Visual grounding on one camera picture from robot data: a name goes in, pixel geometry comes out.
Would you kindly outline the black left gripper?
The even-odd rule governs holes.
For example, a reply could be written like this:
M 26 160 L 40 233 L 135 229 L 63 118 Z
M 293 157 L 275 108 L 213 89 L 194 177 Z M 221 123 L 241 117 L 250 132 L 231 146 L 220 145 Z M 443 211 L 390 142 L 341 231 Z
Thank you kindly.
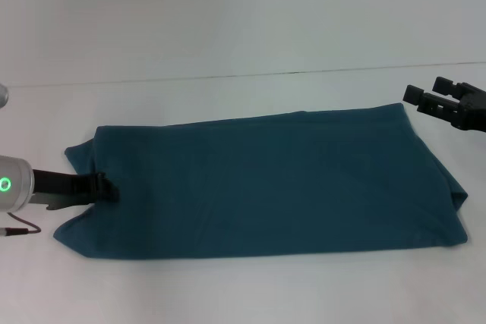
M 86 206 L 95 201 L 116 203 L 118 188 L 103 172 L 88 175 L 69 175 L 34 170 L 31 204 L 45 205 L 47 210 Z

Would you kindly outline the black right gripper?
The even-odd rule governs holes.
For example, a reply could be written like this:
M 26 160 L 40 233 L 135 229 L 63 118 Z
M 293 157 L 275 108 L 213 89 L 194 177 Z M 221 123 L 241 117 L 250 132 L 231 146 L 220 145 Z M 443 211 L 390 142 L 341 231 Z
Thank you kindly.
M 436 77 L 433 91 L 443 96 L 457 97 L 457 102 L 426 93 L 408 85 L 402 100 L 417 107 L 417 111 L 447 121 L 462 131 L 485 131 L 485 91 L 468 83 L 454 83 Z

